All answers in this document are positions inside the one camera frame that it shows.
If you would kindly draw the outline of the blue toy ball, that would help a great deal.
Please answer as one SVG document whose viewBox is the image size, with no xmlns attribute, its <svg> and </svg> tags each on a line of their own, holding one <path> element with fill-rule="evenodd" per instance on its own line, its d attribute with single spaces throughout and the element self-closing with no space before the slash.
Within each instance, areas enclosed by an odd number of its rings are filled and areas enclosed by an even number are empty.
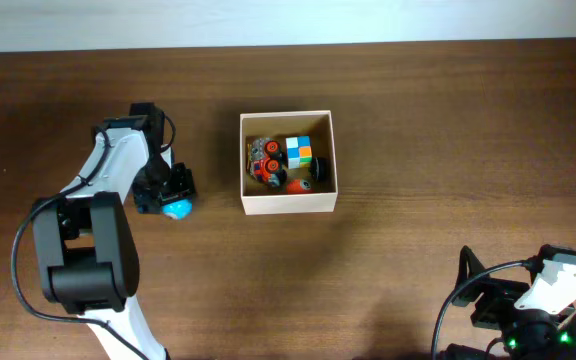
<svg viewBox="0 0 576 360">
<path fill-rule="evenodd" d="M 181 220 L 192 212 L 192 201 L 182 199 L 173 203 L 166 204 L 162 207 L 162 213 L 174 220 Z"/>
</svg>

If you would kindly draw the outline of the red toy fire truck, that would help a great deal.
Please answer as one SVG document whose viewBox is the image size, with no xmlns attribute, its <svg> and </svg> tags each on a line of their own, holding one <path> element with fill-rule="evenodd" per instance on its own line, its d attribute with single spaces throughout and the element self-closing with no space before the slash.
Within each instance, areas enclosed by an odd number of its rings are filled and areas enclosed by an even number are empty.
<svg viewBox="0 0 576 360">
<path fill-rule="evenodd" d="M 248 145 L 247 150 L 247 170 L 254 180 L 271 188 L 279 188 L 285 183 L 284 153 L 278 141 L 257 138 Z"/>
</svg>

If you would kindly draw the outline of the orange toy ball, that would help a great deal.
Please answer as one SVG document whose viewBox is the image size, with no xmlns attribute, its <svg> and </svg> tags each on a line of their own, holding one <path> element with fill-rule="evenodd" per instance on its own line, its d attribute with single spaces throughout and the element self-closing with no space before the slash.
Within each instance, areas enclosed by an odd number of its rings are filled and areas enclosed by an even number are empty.
<svg viewBox="0 0 576 360">
<path fill-rule="evenodd" d="M 311 183 L 305 179 L 294 179 L 287 182 L 285 190 L 288 194 L 310 194 L 313 192 Z"/>
</svg>

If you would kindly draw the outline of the multicoloured puzzle cube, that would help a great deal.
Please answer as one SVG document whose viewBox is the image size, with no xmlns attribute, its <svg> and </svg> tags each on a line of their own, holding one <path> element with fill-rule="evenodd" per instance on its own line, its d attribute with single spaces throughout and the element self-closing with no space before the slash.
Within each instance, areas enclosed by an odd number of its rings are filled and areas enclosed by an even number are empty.
<svg viewBox="0 0 576 360">
<path fill-rule="evenodd" d="M 285 139 L 288 168 L 306 168 L 312 162 L 312 147 L 309 136 L 288 137 Z"/>
</svg>

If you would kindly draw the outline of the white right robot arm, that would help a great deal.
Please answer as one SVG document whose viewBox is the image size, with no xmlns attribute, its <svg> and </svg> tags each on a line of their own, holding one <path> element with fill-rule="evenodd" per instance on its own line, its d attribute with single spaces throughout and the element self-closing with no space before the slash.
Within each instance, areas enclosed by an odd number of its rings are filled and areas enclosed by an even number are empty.
<svg viewBox="0 0 576 360">
<path fill-rule="evenodd" d="M 490 359 L 501 344 L 511 359 L 576 359 L 576 250 L 544 245 L 537 255 L 486 268 L 467 246 L 459 254 L 454 290 L 433 330 L 433 359 Z M 448 307 L 473 303 L 473 327 L 500 336 L 486 349 L 450 344 L 439 349 Z"/>
</svg>

